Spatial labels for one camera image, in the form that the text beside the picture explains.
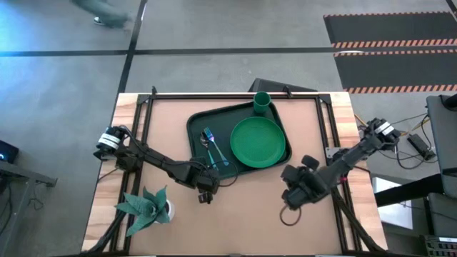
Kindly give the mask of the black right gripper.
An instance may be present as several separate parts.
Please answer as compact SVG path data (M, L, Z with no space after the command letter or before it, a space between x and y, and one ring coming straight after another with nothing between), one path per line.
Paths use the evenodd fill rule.
M302 166L287 165L281 173L287 189L281 197L288 209L299 210L302 205L316 203L330 194L330 188L318 175L319 161L305 155L301 160Z

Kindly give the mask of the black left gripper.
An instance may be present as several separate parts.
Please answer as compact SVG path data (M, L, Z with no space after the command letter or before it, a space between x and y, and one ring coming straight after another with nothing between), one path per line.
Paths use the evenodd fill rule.
M213 193L219 189L219 171L214 168L202 170L197 178L196 187L199 190L199 203L210 204L213 201Z

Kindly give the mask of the iridescent metal spoon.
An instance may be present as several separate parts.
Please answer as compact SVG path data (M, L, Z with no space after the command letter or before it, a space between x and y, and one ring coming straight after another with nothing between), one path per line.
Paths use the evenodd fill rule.
M211 162L211 167L216 169L216 170L218 170L218 167L215 164L214 158L211 155L211 152L209 151L209 139L208 139L208 137L207 137L207 135L205 134L204 131L202 131L201 134L200 134L200 143L206 149L206 152L209 155L210 162Z

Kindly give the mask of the iridescent metal fork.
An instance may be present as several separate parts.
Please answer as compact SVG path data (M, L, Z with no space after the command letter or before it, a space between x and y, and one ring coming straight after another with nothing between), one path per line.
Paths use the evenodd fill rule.
M206 127L204 129L204 133L206 134L208 140L211 141L214 144L214 146L216 147L216 150L218 151L219 156L221 157L221 160L223 161L224 165L228 166L229 165L229 161L227 160L227 158L224 156L224 154L221 152L220 148L218 147L218 145L217 145L217 143L215 141L215 137L212 134L210 128Z

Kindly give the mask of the green plastic plate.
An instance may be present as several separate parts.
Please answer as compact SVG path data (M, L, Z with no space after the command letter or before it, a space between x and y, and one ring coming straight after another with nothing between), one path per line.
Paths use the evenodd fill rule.
M286 137L271 119L253 116L235 125L230 147L234 156L246 166L267 168L285 153Z

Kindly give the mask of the green plastic cup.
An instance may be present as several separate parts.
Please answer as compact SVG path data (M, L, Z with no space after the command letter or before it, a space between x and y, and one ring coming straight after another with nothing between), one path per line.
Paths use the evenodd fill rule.
M257 114L264 114L271 103L271 97L267 92L257 92L253 97L253 108Z

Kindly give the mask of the dark green serving tray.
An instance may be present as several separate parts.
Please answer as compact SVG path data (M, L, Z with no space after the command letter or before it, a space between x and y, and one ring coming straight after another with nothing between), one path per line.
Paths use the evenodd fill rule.
M219 109L202 111L192 115L186 124L189 144L191 147L191 155L193 157L203 157L205 161L210 163L209 155L206 149L200 143L200 134L206 127L209 127L215 137L215 141L221 152L227 158L229 165L225 166L214 144L209 141L209 151L215 159L215 164L219 169L219 177L222 179L233 178L237 175L244 175L255 171L260 171L265 168L252 168L241 163L232 153L230 147L230 136L233 128L240 121L253 117L260 116L271 119L280 126L286 137L286 150L281 159L274 165L267 168L281 165L287 162L292 155L291 145L288 141L285 129L281 122L281 118L277 108L273 103L268 107L264 114L257 114L253 108L253 102L236 104L233 106L225 106Z

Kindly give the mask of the green artificial potted plant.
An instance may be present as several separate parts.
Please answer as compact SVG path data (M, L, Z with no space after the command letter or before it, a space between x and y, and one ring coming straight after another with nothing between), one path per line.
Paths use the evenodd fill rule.
M135 216L134 223L128 227L126 236L148 228L153 223L170 223L175 216L175 206L168 200L167 186L153 194L143 187L142 195L135 196L124 193L125 201L115 205L115 208L123 213Z

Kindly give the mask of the white box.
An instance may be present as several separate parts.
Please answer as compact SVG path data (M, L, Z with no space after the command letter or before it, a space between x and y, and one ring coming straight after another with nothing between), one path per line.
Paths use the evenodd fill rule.
M372 179L372 185L375 193L400 186L399 183L394 183L379 177ZM408 200L388 206L378 207L378 212L382 222L412 230L413 216L411 207L411 200Z

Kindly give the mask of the black computer case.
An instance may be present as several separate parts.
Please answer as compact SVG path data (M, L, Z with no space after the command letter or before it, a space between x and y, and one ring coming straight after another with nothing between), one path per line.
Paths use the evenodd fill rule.
M256 78L248 92L316 92L315 89L304 88L300 86L294 86L291 84L285 84L277 81L271 81L266 79Z

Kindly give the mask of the black desk support bar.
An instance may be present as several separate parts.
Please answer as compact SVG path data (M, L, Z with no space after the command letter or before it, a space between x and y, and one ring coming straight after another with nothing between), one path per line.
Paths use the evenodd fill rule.
M423 198L430 193L443 193L441 174L435 174L401 186L375 193L378 207Z

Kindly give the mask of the black power brick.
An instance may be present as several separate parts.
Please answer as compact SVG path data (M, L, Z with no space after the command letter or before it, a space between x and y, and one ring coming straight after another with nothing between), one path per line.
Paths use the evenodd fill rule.
M408 135L407 141L416 149L425 161L430 161L436 157L435 152L418 134Z

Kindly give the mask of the dark slotted equipment case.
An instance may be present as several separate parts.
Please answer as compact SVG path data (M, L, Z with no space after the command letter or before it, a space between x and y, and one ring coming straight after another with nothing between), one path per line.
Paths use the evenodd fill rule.
M421 236L428 257L457 257L457 238Z

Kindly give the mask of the black hazard-striped floor mat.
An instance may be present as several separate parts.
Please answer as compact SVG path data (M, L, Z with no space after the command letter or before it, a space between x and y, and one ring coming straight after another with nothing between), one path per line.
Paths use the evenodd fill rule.
M350 94L457 91L457 49L336 53Z
M336 49L457 46L457 21L445 11L334 14L323 20Z

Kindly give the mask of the grey metal stand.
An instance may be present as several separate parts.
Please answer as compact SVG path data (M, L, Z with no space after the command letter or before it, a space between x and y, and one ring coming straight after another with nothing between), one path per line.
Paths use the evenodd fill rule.
M0 257L4 257L6 250L16 237L19 224L24 216L29 199L35 189L36 182L43 183L48 187L55 187L58 178L30 171L5 161L0 161L0 173L22 177L23 180L19 181L24 182L24 187L22 188L22 191L19 192L19 196L16 198L17 203L14 203L13 196L9 198L9 217L6 219L5 229L0 229Z

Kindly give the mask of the black electronic device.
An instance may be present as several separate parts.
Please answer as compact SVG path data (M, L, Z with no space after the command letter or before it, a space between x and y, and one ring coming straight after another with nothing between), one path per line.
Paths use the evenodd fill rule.
M19 154L19 149L11 144L0 140L0 161L14 163Z

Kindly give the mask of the person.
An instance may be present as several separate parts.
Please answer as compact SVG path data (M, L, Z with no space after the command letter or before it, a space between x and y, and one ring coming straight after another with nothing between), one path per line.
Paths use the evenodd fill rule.
M98 25L110 28L123 28L129 15L117 9L107 0L70 0L70 2L80 9L94 15L94 22Z

